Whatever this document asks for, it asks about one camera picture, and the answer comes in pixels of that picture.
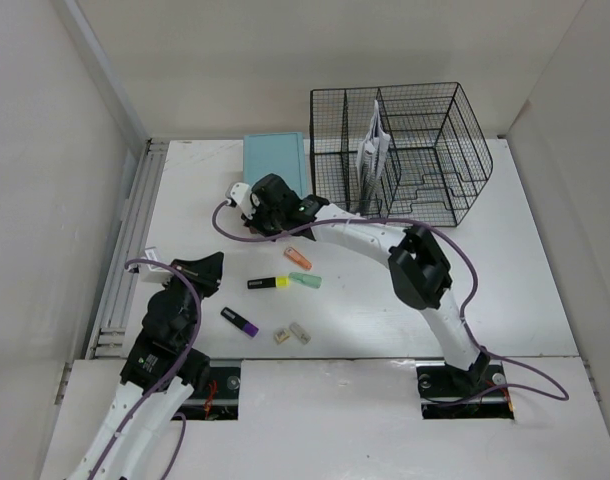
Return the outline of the purple highlighter marker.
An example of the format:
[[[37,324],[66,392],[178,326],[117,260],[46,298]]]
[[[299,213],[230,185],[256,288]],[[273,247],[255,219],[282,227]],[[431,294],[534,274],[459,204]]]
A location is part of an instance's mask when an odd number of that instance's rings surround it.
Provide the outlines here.
[[[259,329],[253,323],[228,307],[224,307],[220,314],[224,319],[250,338],[254,338],[259,332]]]

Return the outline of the yellow highlighter marker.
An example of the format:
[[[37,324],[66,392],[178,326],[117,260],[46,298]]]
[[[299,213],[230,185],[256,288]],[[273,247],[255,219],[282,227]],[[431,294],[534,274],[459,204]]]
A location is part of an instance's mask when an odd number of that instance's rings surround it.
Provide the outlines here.
[[[247,281],[247,288],[249,290],[258,289],[280,289],[286,288],[289,285],[288,276],[275,276],[251,279]]]

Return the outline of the white Canon paper booklet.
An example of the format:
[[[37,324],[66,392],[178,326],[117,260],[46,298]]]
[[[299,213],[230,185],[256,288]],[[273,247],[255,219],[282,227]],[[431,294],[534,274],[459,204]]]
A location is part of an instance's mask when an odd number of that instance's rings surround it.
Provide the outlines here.
[[[359,193],[357,211],[361,216],[366,216],[371,208],[376,188],[387,162],[390,142],[391,136],[383,128],[380,103],[375,100],[369,130],[359,144],[355,162]]]

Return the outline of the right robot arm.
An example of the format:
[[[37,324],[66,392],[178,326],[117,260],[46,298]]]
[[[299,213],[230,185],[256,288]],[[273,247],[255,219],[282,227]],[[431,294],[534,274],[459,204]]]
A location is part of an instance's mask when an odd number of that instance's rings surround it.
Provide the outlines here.
[[[386,267],[396,297],[421,313],[438,340],[450,386],[469,394],[483,384],[489,356],[467,332],[451,291],[451,265],[428,227],[388,226],[313,194],[299,198],[275,174],[253,186],[237,183],[230,194],[245,225],[264,237],[290,231],[342,246]]]

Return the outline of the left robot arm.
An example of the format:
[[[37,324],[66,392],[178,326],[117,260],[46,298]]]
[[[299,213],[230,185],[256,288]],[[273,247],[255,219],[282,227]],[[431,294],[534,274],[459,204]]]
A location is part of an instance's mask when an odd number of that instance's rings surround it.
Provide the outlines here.
[[[210,358],[194,344],[202,302],[221,284],[224,254],[164,264],[130,259],[128,271],[168,275],[148,301],[142,329],[120,372],[114,398],[71,479],[143,479],[163,431],[190,397],[208,387]]]

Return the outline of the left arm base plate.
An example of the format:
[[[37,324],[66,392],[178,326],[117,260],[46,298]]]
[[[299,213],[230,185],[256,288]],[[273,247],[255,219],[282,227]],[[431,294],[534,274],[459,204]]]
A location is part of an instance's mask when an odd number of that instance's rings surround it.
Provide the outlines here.
[[[189,421],[235,421],[239,415],[241,360],[215,360],[205,387],[179,408]]]

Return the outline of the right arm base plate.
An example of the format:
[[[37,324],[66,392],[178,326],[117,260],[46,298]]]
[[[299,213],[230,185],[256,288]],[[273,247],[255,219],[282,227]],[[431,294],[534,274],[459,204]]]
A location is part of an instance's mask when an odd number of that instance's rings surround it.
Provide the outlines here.
[[[457,384],[440,362],[421,363],[416,373],[424,420],[514,419],[512,401],[505,387],[484,394],[505,383],[501,363],[492,363],[477,386]]]

